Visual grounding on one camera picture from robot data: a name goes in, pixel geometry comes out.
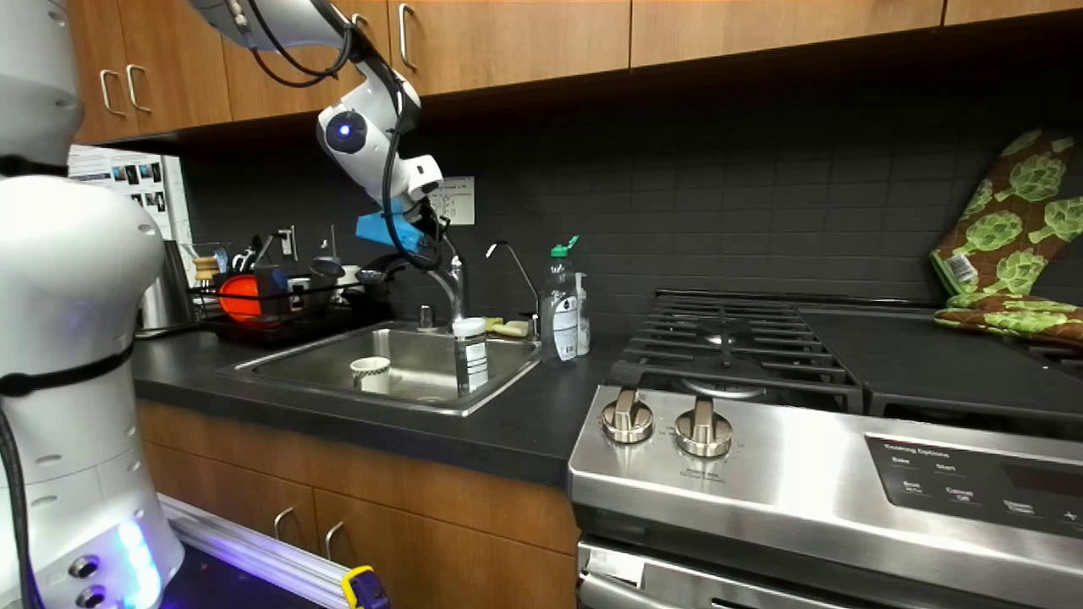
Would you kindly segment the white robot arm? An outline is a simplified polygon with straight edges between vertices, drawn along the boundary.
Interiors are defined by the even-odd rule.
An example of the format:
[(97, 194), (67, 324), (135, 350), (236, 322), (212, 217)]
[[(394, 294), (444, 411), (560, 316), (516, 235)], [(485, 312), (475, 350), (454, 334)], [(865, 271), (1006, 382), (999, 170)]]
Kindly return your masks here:
[(444, 170), (433, 155), (399, 152), (399, 140), (420, 115), (420, 93), (381, 59), (362, 24), (332, 0), (188, 0), (188, 7), (284, 87), (319, 87), (340, 71), (357, 74), (313, 115), (313, 140), (376, 202), (376, 212), (354, 220), (354, 238), (433, 271), (438, 230), (421, 220), (421, 210)]

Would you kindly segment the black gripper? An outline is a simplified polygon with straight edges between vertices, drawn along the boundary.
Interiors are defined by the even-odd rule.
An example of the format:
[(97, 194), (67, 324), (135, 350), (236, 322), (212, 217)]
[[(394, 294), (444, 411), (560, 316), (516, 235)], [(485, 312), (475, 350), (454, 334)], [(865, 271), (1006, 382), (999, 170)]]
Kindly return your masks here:
[(362, 265), (364, 280), (393, 280), (399, 271), (437, 271), (444, 246), (425, 235), (362, 235), (376, 256)]

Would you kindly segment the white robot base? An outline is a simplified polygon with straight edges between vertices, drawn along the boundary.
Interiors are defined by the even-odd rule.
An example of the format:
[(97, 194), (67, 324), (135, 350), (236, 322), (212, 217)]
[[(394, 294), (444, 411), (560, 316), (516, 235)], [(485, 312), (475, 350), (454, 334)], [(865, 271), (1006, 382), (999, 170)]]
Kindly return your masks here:
[(158, 609), (181, 565), (135, 431), (154, 220), (75, 180), (65, 0), (0, 0), (2, 609)]

